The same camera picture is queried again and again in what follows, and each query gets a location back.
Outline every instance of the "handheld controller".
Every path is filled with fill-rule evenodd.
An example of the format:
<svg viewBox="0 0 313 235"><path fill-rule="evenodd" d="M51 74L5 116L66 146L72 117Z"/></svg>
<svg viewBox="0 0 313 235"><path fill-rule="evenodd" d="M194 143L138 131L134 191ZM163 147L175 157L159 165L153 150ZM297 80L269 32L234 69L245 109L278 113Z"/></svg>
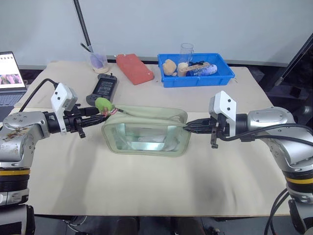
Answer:
<svg viewBox="0 0 313 235"><path fill-rule="evenodd" d="M112 101L115 88L117 85L117 78L108 74L99 74L98 75L98 82L96 87L94 88L92 94L86 96L86 101L89 105L95 106L95 101L98 97L103 97Z"/></svg>

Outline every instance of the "blue plastic tray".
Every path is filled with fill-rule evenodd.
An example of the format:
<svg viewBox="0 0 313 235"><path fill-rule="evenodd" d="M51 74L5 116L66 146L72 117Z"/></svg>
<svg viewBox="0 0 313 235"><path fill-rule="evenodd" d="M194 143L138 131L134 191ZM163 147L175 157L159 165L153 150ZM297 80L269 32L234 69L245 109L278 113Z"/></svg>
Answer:
<svg viewBox="0 0 313 235"><path fill-rule="evenodd" d="M203 60L217 66L217 72L209 76L173 77L164 75L162 64L164 64L165 60L170 59L177 65L179 54L159 54L157 58L164 87L222 86L227 85L230 79L235 76L218 53L195 53L192 55L191 62Z"/></svg>

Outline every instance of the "black cable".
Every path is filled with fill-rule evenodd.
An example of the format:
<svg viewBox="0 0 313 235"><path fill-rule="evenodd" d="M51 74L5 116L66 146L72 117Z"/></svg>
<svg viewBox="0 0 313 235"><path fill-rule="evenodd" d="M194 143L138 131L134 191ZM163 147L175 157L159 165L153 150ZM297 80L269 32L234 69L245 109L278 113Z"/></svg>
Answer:
<svg viewBox="0 0 313 235"><path fill-rule="evenodd" d="M304 143L304 144L313 146L313 142L305 141L305 140L294 138L294 137L288 137L288 136L265 135L265 136L255 136L254 138L255 139L281 139L281 140L293 141L293 142L298 142L298 143Z"/></svg>
<svg viewBox="0 0 313 235"><path fill-rule="evenodd" d="M25 109L25 107L27 106L27 104L30 102L30 100L32 99L32 97L35 95L35 93L40 89L40 87L45 83L45 82L51 82L54 85L54 88L56 88L58 86L57 82L54 82L53 80L51 80L50 78L46 78L44 80L42 80L42 82L35 88L35 90L32 92L32 94L30 94L30 96L28 97L28 99L25 101L25 103L23 104L23 106L21 107L19 112L23 112L23 110Z"/></svg>
<svg viewBox="0 0 313 235"><path fill-rule="evenodd" d="M103 115L94 115L89 118L81 120L81 126L83 128L89 127L89 126L94 126L97 124L100 124L107 120L109 117L104 117Z"/></svg>
<svg viewBox="0 0 313 235"><path fill-rule="evenodd" d="M268 217L268 221L267 221L265 229L264 229L264 235L268 235L269 224L271 223L273 216L275 215L275 213L278 210L278 208L280 207L280 205L286 200L286 198L288 196L289 196L289 193L286 192L286 194L283 196L283 198L280 199L280 201L277 203L277 205L274 207L274 209L270 212L270 215Z"/></svg>
<svg viewBox="0 0 313 235"><path fill-rule="evenodd" d="M311 135L313 134L312 129L310 127L308 127L308 126L299 125L299 124L296 124L296 123L285 123L285 124L278 124L278 125L273 125L273 126L261 127L261 128L256 129L256 130L243 132L243 133L241 133L239 135L232 136L232 137L229 137L229 138L226 138L220 131L219 138L221 140L223 140L223 141L234 141L234 140L240 139L241 137L244 137L244 136L247 136L247 135L253 135L253 134L257 134L259 132L272 130L272 129L277 129L277 128L282 128L282 127L300 127L300 128L303 128L303 129L306 129L307 131L309 131Z"/></svg>
<svg viewBox="0 0 313 235"><path fill-rule="evenodd" d="M284 195L285 192L287 192L287 189L286 189L286 188L276 197L276 199L275 199L275 201L274 201L274 203L273 203L273 206L272 206L272 208L270 209L270 214L273 213L273 210L274 210L274 208L275 208L277 202L278 202L279 199ZM273 220L271 220L271 222L270 222L270 230L271 230L271 232L272 232L273 235L276 234L275 229L274 229L274 226L273 226Z"/></svg>
<svg viewBox="0 0 313 235"><path fill-rule="evenodd" d="M76 229L76 228L73 228L69 222L67 222L67 221L65 221L65 220L63 220L63 222L66 223L67 227L69 227L69 228L70 228L71 230L73 230L74 232L76 232L76 233L81 233L80 230L78 230L78 229Z"/></svg>

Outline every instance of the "tabletop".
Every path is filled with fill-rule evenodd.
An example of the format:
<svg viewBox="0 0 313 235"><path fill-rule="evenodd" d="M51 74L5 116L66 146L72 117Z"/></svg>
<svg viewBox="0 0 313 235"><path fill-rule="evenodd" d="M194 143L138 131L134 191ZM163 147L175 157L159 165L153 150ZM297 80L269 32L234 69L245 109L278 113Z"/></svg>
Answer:
<svg viewBox="0 0 313 235"><path fill-rule="evenodd" d="M271 106L270 100L246 67L231 67L235 77L226 86L164 88L158 65L146 66L154 73L155 78L134 86L117 64L110 63L111 69L108 74L112 72L118 79L113 103L178 108L186 112L208 112L210 98L224 90L237 101L238 113L248 113L251 110ZM51 62L29 86L27 93L15 107L21 107L45 78L65 83L73 88L78 95L77 102L81 103L82 107L88 106L86 96L92 93L97 83L97 74L85 62ZM50 97L53 91L54 88L50 83L44 84L27 107L51 108Z"/></svg>
<svg viewBox="0 0 313 235"><path fill-rule="evenodd" d="M188 112L188 120L208 117L209 99L220 90L237 101L238 112L271 106L247 68L232 68L236 77L226 86L169 89L162 87L157 66L148 67L155 79L134 86L112 65L110 72L120 80L114 103L182 108ZM74 88L78 101L86 106L83 98L95 82L77 84L89 72L93 77L86 79L96 81L96 74L79 62L55 62L46 70L34 84L46 77L64 82ZM36 94L29 104L31 108L25 111L51 111L48 98L52 86L45 85L43 91ZM130 99L129 94L136 96ZM212 149L210 135L192 134L187 151L180 157L119 155L110 152L101 125L84 131L84 139L77 133L52 134L37 143L27 202L36 214L269 215L275 197L285 188L283 174L261 140L219 140L219 148ZM286 203L277 212L288 213Z"/></svg>

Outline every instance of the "red sponge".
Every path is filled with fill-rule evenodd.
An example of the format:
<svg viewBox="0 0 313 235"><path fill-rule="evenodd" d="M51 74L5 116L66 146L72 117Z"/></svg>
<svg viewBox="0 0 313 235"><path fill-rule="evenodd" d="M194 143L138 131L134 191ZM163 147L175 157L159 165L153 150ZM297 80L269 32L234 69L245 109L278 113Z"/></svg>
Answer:
<svg viewBox="0 0 313 235"><path fill-rule="evenodd" d="M153 72L135 54L117 55L116 63L134 85L153 79Z"/></svg>

